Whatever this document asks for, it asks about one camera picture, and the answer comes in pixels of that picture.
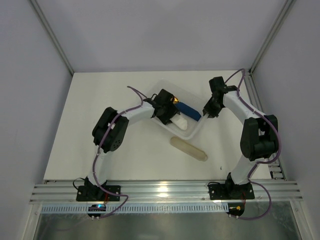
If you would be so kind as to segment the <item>white paper napkin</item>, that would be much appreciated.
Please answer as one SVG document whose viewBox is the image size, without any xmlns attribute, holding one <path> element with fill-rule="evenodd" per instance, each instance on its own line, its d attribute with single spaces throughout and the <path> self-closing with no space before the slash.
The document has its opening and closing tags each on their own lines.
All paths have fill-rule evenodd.
<svg viewBox="0 0 320 240">
<path fill-rule="evenodd" d="M 183 131 L 188 128 L 188 121 L 180 114 L 175 114 L 170 121 Z"/>
</svg>

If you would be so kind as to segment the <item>white plastic basket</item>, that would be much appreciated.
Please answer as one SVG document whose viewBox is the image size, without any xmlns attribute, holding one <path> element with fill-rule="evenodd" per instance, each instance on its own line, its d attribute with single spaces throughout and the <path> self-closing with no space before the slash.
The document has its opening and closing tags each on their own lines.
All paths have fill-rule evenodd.
<svg viewBox="0 0 320 240">
<path fill-rule="evenodd" d="M 192 139 L 200 129 L 200 127 L 203 125 L 204 120 L 207 117 L 206 115 L 203 115 L 201 113 L 201 110 L 205 106 L 205 101 L 197 95 L 185 90 L 184 88 L 181 88 L 179 85 L 173 84 L 164 79 L 159 80 L 155 84 L 153 84 L 146 92 L 146 95 L 150 97 L 152 94 L 158 94 L 161 89 L 165 89 L 166 91 L 173 94 L 176 98 L 178 98 L 180 102 L 185 103 L 191 108 L 197 110 L 201 114 L 201 119 L 199 121 L 195 121 L 179 111 L 179 115 L 183 116 L 187 120 L 186 130 L 179 129 L 173 123 L 163 124 L 157 117 L 154 117 L 152 121 L 183 140 Z"/>
</svg>

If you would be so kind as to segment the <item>oval wooden cutlery tray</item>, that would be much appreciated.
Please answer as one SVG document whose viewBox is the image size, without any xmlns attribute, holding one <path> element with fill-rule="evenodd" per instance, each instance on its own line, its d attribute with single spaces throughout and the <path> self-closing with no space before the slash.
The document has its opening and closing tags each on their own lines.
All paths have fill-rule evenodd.
<svg viewBox="0 0 320 240">
<path fill-rule="evenodd" d="M 208 159 L 207 154 L 199 149 L 198 147 L 190 144 L 189 142 L 173 136 L 170 139 L 170 144 L 175 147 L 176 149 L 180 150 L 181 152 L 193 157 L 194 159 L 201 161 L 201 162 L 205 162 Z"/>
</svg>

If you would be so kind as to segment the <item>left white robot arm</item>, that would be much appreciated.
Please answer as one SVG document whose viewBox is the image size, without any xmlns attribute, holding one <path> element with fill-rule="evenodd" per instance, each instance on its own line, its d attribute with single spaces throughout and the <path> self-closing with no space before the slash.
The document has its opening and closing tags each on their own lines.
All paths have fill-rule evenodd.
<svg viewBox="0 0 320 240">
<path fill-rule="evenodd" d="M 124 141 L 127 128 L 144 119 L 158 118 L 163 124 L 171 123 L 171 119 L 180 114 L 177 108 L 179 100 L 170 92 L 162 89 L 158 94 L 147 97 L 139 90 L 129 86 L 140 98 L 137 106 L 117 111 L 112 107 L 104 110 L 97 124 L 92 130 L 93 143 L 97 151 L 93 159 L 91 175 L 83 179 L 83 185 L 77 188 L 76 201 L 105 201 L 118 202 L 121 197 L 128 197 L 121 193 L 120 188 L 107 185 L 107 178 L 99 183 L 96 164 L 101 154 L 116 151 Z"/>
</svg>

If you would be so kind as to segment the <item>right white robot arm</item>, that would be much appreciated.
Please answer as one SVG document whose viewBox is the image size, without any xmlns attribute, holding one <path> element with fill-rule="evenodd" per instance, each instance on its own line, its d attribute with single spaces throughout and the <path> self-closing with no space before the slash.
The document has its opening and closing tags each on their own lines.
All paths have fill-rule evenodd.
<svg viewBox="0 0 320 240">
<path fill-rule="evenodd" d="M 235 85 L 227 85 L 223 77 L 209 81 L 211 98 L 203 108 L 209 118 L 217 118 L 222 109 L 229 109 L 242 123 L 241 157 L 228 173 L 224 183 L 208 183 L 211 200 L 253 200 L 251 176 L 259 165 L 280 149 L 278 120 L 247 103 Z"/>
</svg>

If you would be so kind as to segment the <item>right aluminium side rail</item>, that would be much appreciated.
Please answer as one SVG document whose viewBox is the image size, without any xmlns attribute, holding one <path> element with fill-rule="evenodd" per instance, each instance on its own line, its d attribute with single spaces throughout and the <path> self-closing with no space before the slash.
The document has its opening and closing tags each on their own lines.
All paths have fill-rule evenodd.
<svg viewBox="0 0 320 240">
<path fill-rule="evenodd" d="M 254 81 L 254 76 L 250 72 L 250 70 L 246 70 L 245 77 L 244 77 L 244 84 L 247 90 L 248 98 L 250 100 L 250 103 L 256 107 L 261 112 L 264 111 L 261 99 L 258 94 L 258 90 Z M 273 153 L 268 160 L 269 163 L 268 169 L 270 171 L 270 176 L 273 180 L 283 180 L 286 181 L 286 176 L 283 170 L 283 166 L 281 163 L 281 153 Z"/>
</svg>

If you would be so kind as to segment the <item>right aluminium frame post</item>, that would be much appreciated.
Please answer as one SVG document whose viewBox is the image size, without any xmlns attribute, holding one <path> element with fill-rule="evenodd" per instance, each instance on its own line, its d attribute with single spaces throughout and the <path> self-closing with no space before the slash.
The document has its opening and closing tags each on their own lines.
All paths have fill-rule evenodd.
<svg viewBox="0 0 320 240">
<path fill-rule="evenodd" d="M 290 14 L 293 6 L 295 5 L 296 0 L 285 0 L 283 6 L 280 8 L 279 13 L 277 14 L 275 20 L 273 21 L 270 30 L 268 31 L 259 51 L 257 52 L 256 57 L 254 58 L 251 67 L 248 69 L 249 74 L 252 76 L 262 61 L 264 55 L 267 53 L 269 47 L 276 38 L 278 32 L 282 28 L 286 18 Z"/>
</svg>

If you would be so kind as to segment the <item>aluminium frame post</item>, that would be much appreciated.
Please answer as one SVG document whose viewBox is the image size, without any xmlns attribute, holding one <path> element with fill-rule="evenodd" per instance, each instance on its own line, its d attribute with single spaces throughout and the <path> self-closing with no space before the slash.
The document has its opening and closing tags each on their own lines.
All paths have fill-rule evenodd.
<svg viewBox="0 0 320 240">
<path fill-rule="evenodd" d="M 276 38 L 278 32 L 282 28 L 286 18 L 290 14 L 293 6 L 295 5 L 296 0 L 285 0 L 283 6 L 280 8 L 279 13 L 277 14 L 275 20 L 273 21 L 270 30 L 268 31 L 259 51 L 257 52 L 256 57 L 254 58 L 251 67 L 248 69 L 249 74 L 252 76 L 262 61 L 264 55 L 267 53 L 269 47 Z"/>
<path fill-rule="evenodd" d="M 74 71 L 65 51 L 63 50 L 53 28 L 51 27 L 49 21 L 47 20 L 47 17 L 45 15 L 44 11 L 42 10 L 39 2 L 37 0 L 28 0 L 27 2 L 30 4 L 32 10 L 34 11 L 36 17 L 38 18 L 44 31 L 46 32 L 49 40 L 53 44 L 53 47 L 55 48 L 55 51 L 59 55 L 61 61 L 64 63 L 64 65 L 67 68 L 70 75 L 73 76 L 75 74 L 75 71 Z"/>
</svg>

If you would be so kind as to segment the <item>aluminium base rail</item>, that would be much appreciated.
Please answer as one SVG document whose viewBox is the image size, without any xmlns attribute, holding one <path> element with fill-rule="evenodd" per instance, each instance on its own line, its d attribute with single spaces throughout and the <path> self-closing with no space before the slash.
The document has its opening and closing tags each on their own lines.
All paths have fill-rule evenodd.
<svg viewBox="0 0 320 240">
<path fill-rule="evenodd" d="M 258 180 L 271 196 L 272 201 L 302 201 L 302 192 L 295 181 Z M 129 203 L 209 203 L 208 182 L 205 180 L 122 180 L 109 181 L 121 186 L 120 192 L 128 195 Z M 75 203 L 77 190 L 71 180 L 47 181 L 36 184 L 29 202 L 31 204 Z"/>
</svg>

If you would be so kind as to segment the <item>left aluminium frame post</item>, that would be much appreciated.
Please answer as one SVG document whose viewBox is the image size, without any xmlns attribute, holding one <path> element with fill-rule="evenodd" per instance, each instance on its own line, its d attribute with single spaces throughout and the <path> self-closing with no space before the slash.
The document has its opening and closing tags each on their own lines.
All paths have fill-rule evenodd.
<svg viewBox="0 0 320 240">
<path fill-rule="evenodd" d="M 59 55 L 61 61 L 64 63 L 64 65 L 67 68 L 70 75 L 73 76 L 75 74 L 75 71 L 74 71 L 65 51 L 63 50 L 53 28 L 51 27 L 49 21 L 47 20 L 47 17 L 45 15 L 44 11 L 42 10 L 39 2 L 37 0 L 28 0 L 27 2 L 30 4 L 32 10 L 34 11 L 36 17 L 38 18 L 44 31 L 46 32 L 49 40 L 53 44 L 53 47 L 55 48 L 55 51 Z"/>
</svg>

